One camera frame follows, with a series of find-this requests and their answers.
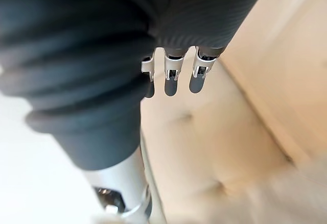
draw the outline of beige cushion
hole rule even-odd
[[[218,203],[206,223],[323,224],[327,220],[327,158],[293,168]]]
[[[159,49],[155,95],[142,103],[142,130],[170,221],[202,222],[218,198],[287,164],[219,63],[199,94],[189,91],[194,54],[194,48],[190,49],[177,94],[168,97]]]

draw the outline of dark gray fabric sleeve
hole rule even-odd
[[[224,47],[256,0],[0,0],[0,90],[32,105],[81,169],[139,145],[141,60],[156,46]]]
[[[79,168],[115,165],[139,145],[149,21],[131,0],[0,0],[0,89]]]

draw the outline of silver robotic finger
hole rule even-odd
[[[145,57],[142,61],[141,71],[149,75],[150,86],[145,97],[151,98],[154,95],[154,53],[150,57]]]
[[[224,47],[196,47],[196,54],[193,62],[193,72],[189,86],[192,93],[198,93],[202,90],[208,72],[211,70],[215,61],[224,50]]]
[[[168,96],[177,92],[178,77],[187,51],[188,49],[165,48],[165,93]]]

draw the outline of white floor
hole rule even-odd
[[[0,96],[0,223],[92,223],[101,208],[49,135],[24,123],[21,99]]]

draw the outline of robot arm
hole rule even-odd
[[[165,47],[173,95],[185,52],[199,46],[197,93],[255,2],[0,0],[0,90],[27,99],[28,125],[56,138],[105,206],[146,219],[139,105],[154,93],[154,49]]]

